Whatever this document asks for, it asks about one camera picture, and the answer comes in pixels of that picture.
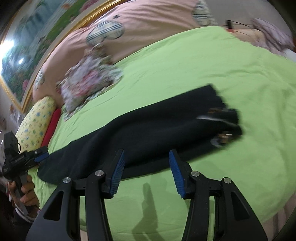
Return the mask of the person's left hand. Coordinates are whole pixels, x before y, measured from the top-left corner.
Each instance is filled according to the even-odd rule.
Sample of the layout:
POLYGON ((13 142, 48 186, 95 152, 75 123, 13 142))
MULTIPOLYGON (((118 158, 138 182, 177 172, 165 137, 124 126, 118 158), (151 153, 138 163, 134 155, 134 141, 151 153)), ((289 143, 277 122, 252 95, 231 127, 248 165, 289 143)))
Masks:
POLYGON ((25 205, 25 207, 33 207, 34 209, 39 210, 40 203, 34 189, 35 185, 33 183, 32 177, 28 175, 27 183, 21 187, 21 192, 23 193, 23 196, 21 198, 18 198, 16 196, 16 182, 8 182, 8 190, 14 203, 17 206, 20 206, 20 204, 22 203, 25 205))

